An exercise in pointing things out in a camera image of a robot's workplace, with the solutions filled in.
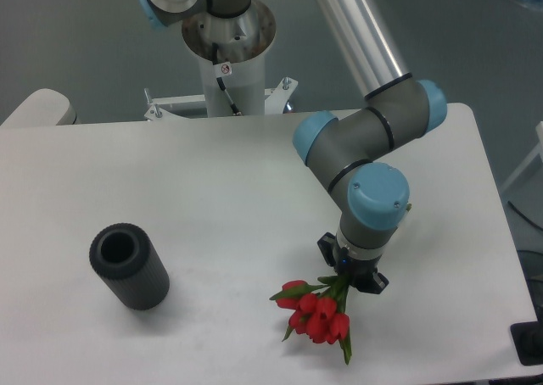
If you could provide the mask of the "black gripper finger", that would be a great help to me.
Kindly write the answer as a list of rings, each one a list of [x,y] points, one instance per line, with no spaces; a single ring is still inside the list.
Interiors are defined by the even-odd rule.
[[[351,283],[361,293],[380,294],[389,285],[389,280],[380,272],[374,271],[365,276],[356,276]]]
[[[331,232],[325,232],[324,235],[317,241],[317,247],[319,248],[325,263],[337,271],[338,268],[338,246],[336,236]]]

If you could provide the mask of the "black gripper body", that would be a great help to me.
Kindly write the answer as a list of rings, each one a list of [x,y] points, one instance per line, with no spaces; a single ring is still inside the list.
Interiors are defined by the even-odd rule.
[[[377,271],[377,263],[383,255],[382,248],[359,248],[343,236],[336,236],[338,246],[339,275],[348,274],[350,283],[356,276],[365,276]]]

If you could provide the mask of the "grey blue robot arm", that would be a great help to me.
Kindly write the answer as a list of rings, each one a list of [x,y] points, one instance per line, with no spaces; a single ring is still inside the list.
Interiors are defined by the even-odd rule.
[[[198,58],[208,116],[267,112],[262,59],[276,23],[259,0],[138,0],[151,25],[180,24]],[[372,0],[316,0],[366,101],[343,119],[322,111],[296,128],[294,147],[341,212],[318,247],[328,265],[363,293],[381,293],[384,248],[406,214],[409,186],[381,158],[438,127],[443,92],[417,81],[395,50]]]

